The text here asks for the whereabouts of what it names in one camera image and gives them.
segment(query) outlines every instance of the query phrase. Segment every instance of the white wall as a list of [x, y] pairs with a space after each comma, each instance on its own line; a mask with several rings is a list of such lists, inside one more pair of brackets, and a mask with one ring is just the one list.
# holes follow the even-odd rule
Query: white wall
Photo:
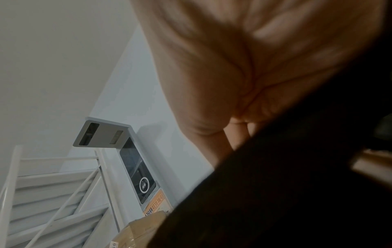
[[[140, 26], [136, 28], [90, 116], [131, 125], [168, 183], [176, 202], [181, 201], [212, 171], [175, 122]], [[87, 151], [91, 152], [88, 148], [74, 147], [71, 152], [75, 155], [78, 152], [86, 154]], [[119, 156], [113, 149], [106, 149], [106, 154], [111, 166], [109, 175], [124, 221], [127, 223], [142, 217]]]
[[128, 0], [12, 0], [0, 1], [0, 23], [1, 187], [16, 144], [25, 157], [68, 154], [137, 22]]

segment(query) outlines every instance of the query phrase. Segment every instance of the human hand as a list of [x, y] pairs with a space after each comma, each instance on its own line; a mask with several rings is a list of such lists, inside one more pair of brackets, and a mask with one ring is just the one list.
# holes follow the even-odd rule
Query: human hand
[[131, 0], [178, 125], [212, 165], [380, 33], [384, 0]]

